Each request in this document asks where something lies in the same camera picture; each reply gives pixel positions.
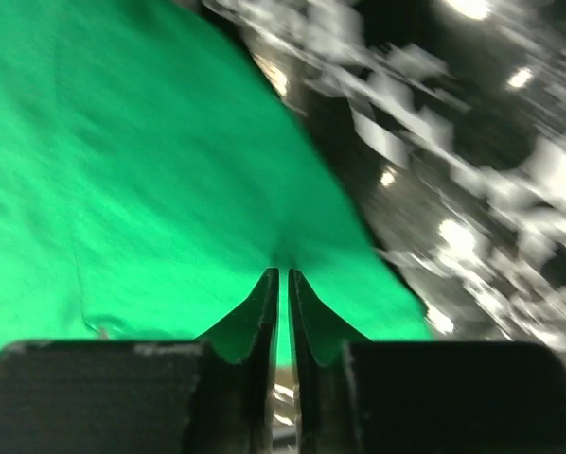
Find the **green towel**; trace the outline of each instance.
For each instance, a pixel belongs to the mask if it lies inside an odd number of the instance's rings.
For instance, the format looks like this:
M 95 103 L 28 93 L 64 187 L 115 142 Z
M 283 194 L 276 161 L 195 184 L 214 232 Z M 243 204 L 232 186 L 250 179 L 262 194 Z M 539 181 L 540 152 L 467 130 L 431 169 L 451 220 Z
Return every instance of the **green towel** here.
M 366 336 L 429 337 L 292 115 L 211 25 L 169 0 L 0 0 L 0 348 L 192 339 L 290 264 Z

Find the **green cloth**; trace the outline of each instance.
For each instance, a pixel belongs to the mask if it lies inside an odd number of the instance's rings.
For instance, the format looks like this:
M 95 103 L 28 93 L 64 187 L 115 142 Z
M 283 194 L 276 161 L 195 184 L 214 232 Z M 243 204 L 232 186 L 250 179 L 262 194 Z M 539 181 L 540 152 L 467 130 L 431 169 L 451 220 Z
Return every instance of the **green cloth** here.
M 169 0 L 0 0 L 0 348 L 191 339 L 290 264 L 366 336 L 429 337 L 292 115 L 211 25 Z

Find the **black and white surface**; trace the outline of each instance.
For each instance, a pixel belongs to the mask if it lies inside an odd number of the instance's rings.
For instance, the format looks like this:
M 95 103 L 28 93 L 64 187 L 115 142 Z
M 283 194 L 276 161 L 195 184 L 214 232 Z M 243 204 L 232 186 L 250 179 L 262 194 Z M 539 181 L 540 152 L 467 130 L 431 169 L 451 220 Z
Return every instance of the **black and white surface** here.
M 566 354 L 566 0 L 203 0 L 454 339 Z

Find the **green fabric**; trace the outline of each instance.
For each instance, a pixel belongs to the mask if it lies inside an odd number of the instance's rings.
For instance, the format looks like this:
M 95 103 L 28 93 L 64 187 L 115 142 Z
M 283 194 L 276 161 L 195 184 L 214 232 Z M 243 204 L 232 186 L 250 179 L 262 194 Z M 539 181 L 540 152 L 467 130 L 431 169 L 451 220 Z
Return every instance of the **green fabric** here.
M 428 338 L 291 115 L 204 20 L 168 0 L 0 0 L 0 348 L 194 338 L 290 264 L 366 336 Z

